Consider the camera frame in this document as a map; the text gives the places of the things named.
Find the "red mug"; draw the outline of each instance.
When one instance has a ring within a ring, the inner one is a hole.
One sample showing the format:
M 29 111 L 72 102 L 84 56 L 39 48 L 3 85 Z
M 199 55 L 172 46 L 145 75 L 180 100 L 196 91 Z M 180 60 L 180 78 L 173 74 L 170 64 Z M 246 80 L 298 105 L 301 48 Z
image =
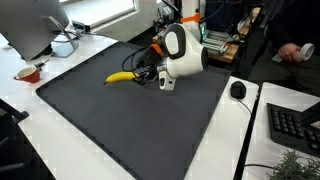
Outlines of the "red mug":
M 25 68 L 18 72 L 18 74 L 13 77 L 13 79 L 35 83 L 40 80 L 40 72 L 36 67 Z

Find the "black mat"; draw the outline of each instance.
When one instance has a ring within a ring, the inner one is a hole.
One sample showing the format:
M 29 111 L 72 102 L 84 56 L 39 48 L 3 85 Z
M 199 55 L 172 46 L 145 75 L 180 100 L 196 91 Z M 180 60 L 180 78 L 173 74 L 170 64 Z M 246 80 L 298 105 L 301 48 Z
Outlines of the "black mat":
M 139 48 L 119 42 L 36 92 L 135 178 L 183 179 L 230 73 L 210 68 L 178 79 L 172 92 L 158 82 L 104 86 Z

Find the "banana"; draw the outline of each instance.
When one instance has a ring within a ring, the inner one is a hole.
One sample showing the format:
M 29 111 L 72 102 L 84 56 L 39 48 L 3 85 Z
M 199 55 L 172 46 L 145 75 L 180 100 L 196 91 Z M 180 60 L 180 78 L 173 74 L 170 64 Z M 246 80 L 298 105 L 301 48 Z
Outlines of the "banana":
M 133 74 L 133 72 L 117 72 L 107 77 L 104 84 L 118 81 L 130 81 L 136 77 L 139 77 L 139 74 L 135 73 L 135 75 Z

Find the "black mouse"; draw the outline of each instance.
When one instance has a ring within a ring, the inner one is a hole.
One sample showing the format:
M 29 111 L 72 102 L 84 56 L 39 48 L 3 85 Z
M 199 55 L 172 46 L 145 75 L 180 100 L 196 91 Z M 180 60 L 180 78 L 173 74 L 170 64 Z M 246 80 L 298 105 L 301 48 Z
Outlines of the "black mouse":
M 247 88 L 241 81 L 236 81 L 231 85 L 231 96 L 236 99 L 246 97 Z

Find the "black keyboard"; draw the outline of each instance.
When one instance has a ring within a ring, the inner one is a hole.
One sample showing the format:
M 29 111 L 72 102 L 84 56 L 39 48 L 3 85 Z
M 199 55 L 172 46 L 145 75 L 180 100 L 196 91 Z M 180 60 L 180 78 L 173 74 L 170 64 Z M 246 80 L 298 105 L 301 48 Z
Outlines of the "black keyboard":
M 320 134 L 301 127 L 301 112 L 267 103 L 271 139 L 320 158 Z

